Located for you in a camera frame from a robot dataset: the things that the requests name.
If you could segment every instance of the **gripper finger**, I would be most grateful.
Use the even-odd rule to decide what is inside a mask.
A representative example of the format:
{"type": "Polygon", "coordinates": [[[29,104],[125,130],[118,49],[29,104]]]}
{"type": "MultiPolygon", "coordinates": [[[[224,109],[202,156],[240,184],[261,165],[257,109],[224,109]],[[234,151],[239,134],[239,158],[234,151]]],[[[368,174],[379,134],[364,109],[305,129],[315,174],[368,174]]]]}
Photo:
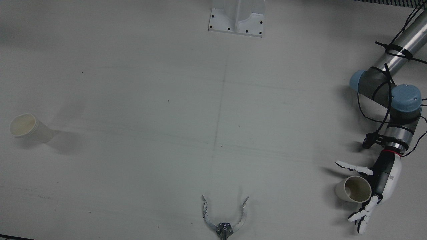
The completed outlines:
{"type": "Polygon", "coordinates": [[[248,200],[248,198],[249,197],[246,197],[245,201],[243,201],[243,204],[242,204],[242,218],[240,219],[240,222],[233,227],[233,231],[234,232],[237,232],[243,226],[243,224],[246,221],[246,216],[248,215],[248,211],[247,211],[247,209],[245,207],[246,207],[246,201],[248,200]]]}
{"type": "Polygon", "coordinates": [[[372,196],[369,200],[369,203],[365,207],[359,209],[358,212],[352,213],[350,216],[348,216],[347,220],[349,222],[353,222],[362,219],[364,216],[370,216],[372,214],[370,212],[377,206],[378,202],[378,196],[372,196]]]}
{"type": "Polygon", "coordinates": [[[348,163],[343,162],[343,161],[336,161],[335,163],[341,168],[346,168],[350,171],[357,171],[361,175],[373,175],[374,174],[374,172],[367,167],[356,166],[356,165],[348,164],[348,163]]]}
{"type": "Polygon", "coordinates": [[[216,231],[216,225],[211,222],[208,217],[208,202],[205,199],[205,196],[202,195],[203,198],[203,218],[205,219],[206,224],[214,231],[216,231]]]}
{"type": "Polygon", "coordinates": [[[369,222],[369,219],[371,218],[372,212],[373,212],[373,208],[365,216],[363,216],[360,219],[359,224],[357,225],[357,232],[359,234],[364,234],[366,232],[366,227],[368,226],[368,222],[369,222]]]}

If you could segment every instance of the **silver metal tube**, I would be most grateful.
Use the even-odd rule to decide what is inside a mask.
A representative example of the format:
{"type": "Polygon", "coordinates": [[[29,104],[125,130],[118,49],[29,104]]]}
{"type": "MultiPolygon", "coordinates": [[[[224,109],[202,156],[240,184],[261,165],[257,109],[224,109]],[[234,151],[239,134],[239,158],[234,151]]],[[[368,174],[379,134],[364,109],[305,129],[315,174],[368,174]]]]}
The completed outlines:
{"type": "MultiPolygon", "coordinates": [[[[424,10],[415,21],[394,41],[393,44],[401,46],[410,51],[413,55],[427,43],[427,11],[424,10]]],[[[408,62],[408,59],[396,57],[384,53],[373,65],[385,71],[384,63],[387,63],[390,73],[393,76],[399,69],[408,62]]]]}
{"type": "MultiPolygon", "coordinates": [[[[400,140],[400,141],[403,141],[406,144],[408,144],[408,146],[409,146],[409,144],[411,144],[412,133],[406,129],[397,128],[397,127],[389,127],[386,129],[386,132],[384,133],[384,135],[395,138],[395,139],[400,140]]],[[[402,154],[404,154],[406,151],[405,147],[398,144],[398,143],[386,142],[386,146],[395,147],[395,148],[399,149],[402,154]]]]}

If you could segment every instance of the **robot finger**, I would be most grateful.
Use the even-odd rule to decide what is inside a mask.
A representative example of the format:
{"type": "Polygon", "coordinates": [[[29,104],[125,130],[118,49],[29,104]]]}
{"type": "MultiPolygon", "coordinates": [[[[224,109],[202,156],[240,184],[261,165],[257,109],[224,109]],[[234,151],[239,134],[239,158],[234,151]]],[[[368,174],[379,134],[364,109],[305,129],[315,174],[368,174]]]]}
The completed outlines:
{"type": "Polygon", "coordinates": [[[361,175],[373,175],[374,172],[367,167],[361,167],[356,165],[351,165],[343,161],[335,162],[340,168],[346,168],[350,171],[357,171],[361,175]]]}
{"type": "Polygon", "coordinates": [[[364,216],[370,217],[372,214],[373,209],[377,206],[379,200],[378,196],[374,195],[370,198],[369,202],[359,209],[357,212],[352,213],[350,216],[348,216],[348,221],[353,222],[357,221],[359,219],[362,219],[364,216]]]}
{"type": "Polygon", "coordinates": [[[369,220],[371,218],[371,215],[372,215],[372,211],[373,211],[373,209],[371,209],[370,212],[368,212],[365,216],[363,216],[360,219],[359,224],[357,225],[357,232],[359,234],[364,234],[365,233],[366,227],[367,227],[368,222],[369,222],[369,220]]]}

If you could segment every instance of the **blue joint cap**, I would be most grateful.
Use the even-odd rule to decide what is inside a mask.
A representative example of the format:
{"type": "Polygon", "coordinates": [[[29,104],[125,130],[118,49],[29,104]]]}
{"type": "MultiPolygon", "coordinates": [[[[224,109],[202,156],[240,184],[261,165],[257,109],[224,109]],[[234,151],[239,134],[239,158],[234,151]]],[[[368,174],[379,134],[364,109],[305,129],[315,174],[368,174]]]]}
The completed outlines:
{"type": "Polygon", "coordinates": [[[359,92],[359,81],[362,77],[362,74],[366,72],[365,70],[359,70],[353,74],[350,78],[350,87],[354,89],[356,92],[359,92]]]}
{"type": "Polygon", "coordinates": [[[421,92],[413,85],[402,84],[392,89],[392,107],[401,112],[412,112],[421,107],[421,92]]]}

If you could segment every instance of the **white table surface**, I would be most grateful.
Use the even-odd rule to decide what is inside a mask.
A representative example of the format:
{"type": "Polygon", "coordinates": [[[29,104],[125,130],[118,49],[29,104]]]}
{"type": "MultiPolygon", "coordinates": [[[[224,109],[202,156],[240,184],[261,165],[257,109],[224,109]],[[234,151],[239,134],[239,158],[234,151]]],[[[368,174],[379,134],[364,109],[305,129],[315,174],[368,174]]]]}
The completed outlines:
{"type": "MultiPolygon", "coordinates": [[[[411,10],[271,0],[254,38],[207,31],[210,0],[0,1],[0,234],[215,240],[204,195],[234,224],[249,196],[234,240],[425,239],[427,140],[364,236],[346,220],[359,206],[334,194],[354,175],[336,160],[371,166],[381,150],[357,151],[377,124],[349,78],[411,10]],[[13,138],[25,112],[55,137],[13,138]]],[[[426,75],[410,62],[394,80],[425,96],[426,75]]]]}

